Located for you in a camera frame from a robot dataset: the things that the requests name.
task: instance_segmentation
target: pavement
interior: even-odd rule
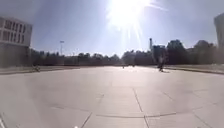
[[[38,66],[38,67],[9,67],[0,68],[0,75],[22,74],[37,72],[35,68],[38,68],[40,72],[54,71],[54,70],[66,70],[81,68],[76,66]]]
[[[213,65],[170,65],[170,66],[165,66],[165,69],[224,75],[224,66],[214,65],[214,64]]]
[[[223,75],[98,67],[0,81],[1,128],[224,127]]]

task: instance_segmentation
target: building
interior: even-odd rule
[[[28,64],[32,25],[0,17],[0,66]]]
[[[218,46],[220,49],[224,50],[224,13],[215,17],[214,22],[216,26]]]

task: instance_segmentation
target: lens flare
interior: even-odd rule
[[[121,32],[122,44],[126,38],[130,40],[130,33],[135,33],[139,49],[141,48],[142,30],[139,19],[146,7],[165,10],[153,4],[153,0],[110,0],[108,4],[107,19],[109,26],[115,27]]]

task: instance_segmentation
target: sky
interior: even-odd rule
[[[112,6],[114,1],[118,0],[0,0],[0,16],[31,23],[32,48],[59,52],[59,42],[64,41],[66,55],[146,51],[149,38],[161,45],[179,39],[186,48],[202,39],[217,43],[213,20],[224,12],[223,0],[151,0],[153,6],[141,8],[133,22],[128,18],[137,14],[135,9],[127,12],[128,0],[120,0],[120,10]]]

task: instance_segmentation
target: curb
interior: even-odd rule
[[[11,74],[24,74],[24,73],[33,73],[35,71],[11,71],[11,72],[0,72],[0,75],[11,75]]]
[[[188,69],[188,68],[169,68],[169,67],[165,67],[164,69],[224,75],[224,72],[219,72],[219,71],[198,70],[198,69]]]

